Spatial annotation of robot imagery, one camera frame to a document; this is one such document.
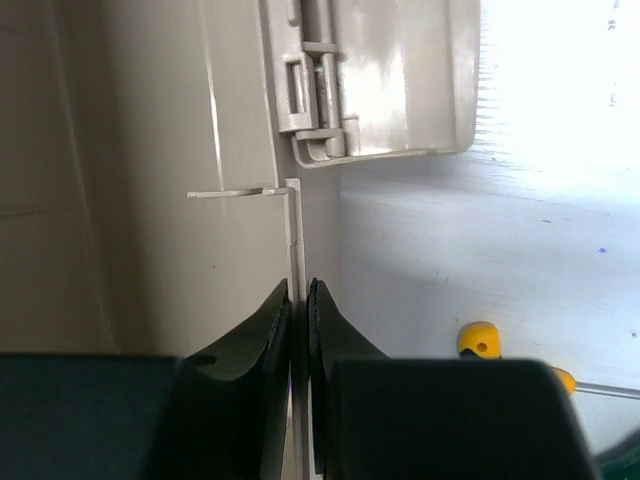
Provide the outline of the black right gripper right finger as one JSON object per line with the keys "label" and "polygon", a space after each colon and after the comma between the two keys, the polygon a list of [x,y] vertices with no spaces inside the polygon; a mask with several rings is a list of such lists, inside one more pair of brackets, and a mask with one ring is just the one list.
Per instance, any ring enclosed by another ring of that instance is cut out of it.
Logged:
{"label": "black right gripper right finger", "polygon": [[560,380],[534,360],[391,358],[313,280],[314,469],[326,479],[596,479]]}

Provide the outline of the beige plastic toolbox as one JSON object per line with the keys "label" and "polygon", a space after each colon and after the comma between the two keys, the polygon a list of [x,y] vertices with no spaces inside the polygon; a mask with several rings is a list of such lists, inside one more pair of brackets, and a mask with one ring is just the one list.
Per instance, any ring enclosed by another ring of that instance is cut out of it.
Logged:
{"label": "beige plastic toolbox", "polygon": [[1,358],[186,357],[292,304],[282,473],[314,469],[307,300],[340,170],[475,134],[477,1],[5,1]]}

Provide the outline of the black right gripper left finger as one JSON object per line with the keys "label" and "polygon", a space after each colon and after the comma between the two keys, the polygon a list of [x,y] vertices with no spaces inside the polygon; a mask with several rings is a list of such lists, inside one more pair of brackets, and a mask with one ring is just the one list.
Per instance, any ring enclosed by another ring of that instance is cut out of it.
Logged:
{"label": "black right gripper left finger", "polygon": [[277,479],[292,304],[257,311],[186,356],[5,354],[5,479]]}

